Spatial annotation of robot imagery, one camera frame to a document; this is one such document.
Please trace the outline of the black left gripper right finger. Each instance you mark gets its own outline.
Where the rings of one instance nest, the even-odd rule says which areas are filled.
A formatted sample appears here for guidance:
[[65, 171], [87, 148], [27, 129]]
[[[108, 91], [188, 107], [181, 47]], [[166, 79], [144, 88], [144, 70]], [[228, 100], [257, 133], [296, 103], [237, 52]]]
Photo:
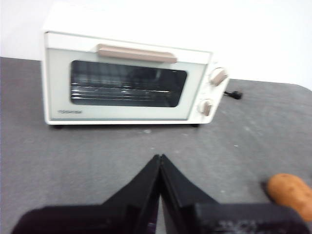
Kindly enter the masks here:
[[292, 208], [272, 203], [219, 203], [160, 156], [165, 220], [177, 234], [308, 234]]

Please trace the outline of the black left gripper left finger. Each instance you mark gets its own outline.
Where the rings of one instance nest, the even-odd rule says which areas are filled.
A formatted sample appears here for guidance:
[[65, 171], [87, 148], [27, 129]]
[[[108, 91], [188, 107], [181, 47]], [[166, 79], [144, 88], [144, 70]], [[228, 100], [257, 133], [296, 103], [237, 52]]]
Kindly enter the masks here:
[[153, 234], [159, 205], [161, 158], [155, 155], [102, 204], [46, 206], [26, 212], [14, 234]]

